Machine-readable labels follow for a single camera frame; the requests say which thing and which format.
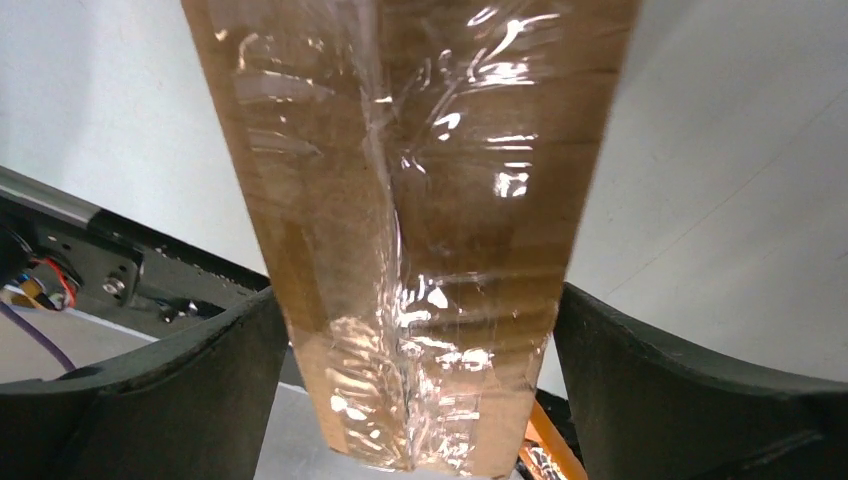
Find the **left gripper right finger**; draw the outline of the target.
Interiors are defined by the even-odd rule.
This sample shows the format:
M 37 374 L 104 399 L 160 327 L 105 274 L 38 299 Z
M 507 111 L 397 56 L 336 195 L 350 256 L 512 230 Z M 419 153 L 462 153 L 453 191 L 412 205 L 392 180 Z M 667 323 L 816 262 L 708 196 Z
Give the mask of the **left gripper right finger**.
M 847 386 L 699 346 L 574 285 L 553 337 L 592 479 L 843 479 Z

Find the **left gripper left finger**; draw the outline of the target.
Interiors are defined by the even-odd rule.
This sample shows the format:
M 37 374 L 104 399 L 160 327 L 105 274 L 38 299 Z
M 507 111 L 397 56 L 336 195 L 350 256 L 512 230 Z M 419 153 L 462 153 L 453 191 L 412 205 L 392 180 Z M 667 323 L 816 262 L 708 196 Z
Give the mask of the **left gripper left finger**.
M 288 336 L 264 289 L 55 380 L 1 387 L 5 479 L 250 479 Z

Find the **brown cardboard express box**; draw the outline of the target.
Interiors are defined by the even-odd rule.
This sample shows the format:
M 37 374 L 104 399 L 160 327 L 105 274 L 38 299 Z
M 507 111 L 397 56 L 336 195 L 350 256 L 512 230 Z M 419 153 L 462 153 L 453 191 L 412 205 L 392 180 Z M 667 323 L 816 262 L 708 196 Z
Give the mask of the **brown cardboard express box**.
M 513 470 L 637 1 L 186 1 L 335 451 Z

